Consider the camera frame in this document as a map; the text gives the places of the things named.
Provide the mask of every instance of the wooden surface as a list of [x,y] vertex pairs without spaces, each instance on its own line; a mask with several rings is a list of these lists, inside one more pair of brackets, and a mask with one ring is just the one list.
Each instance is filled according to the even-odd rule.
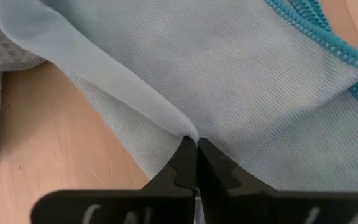
[[[323,0],[335,33],[358,48],[358,0]],[[147,179],[81,93],[52,64],[4,80],[0,224],[26,224],[43,194],[140,188]]]

